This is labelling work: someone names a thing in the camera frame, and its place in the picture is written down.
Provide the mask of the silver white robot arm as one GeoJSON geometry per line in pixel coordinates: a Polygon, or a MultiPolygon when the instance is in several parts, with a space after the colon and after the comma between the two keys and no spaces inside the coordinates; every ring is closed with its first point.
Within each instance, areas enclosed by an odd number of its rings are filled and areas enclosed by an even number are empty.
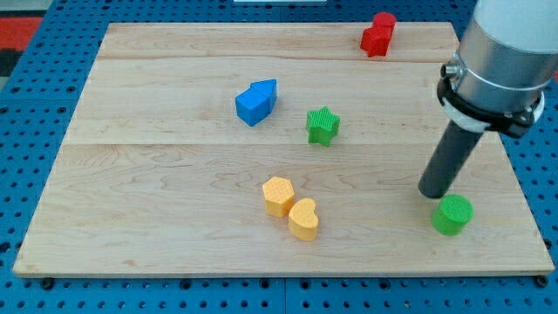
{"type": "Polygon", "coordinates": [[[557,70],[557,0],[479,0],[438,97],[470,133],[520,138],[540,118],[557,70]]]}

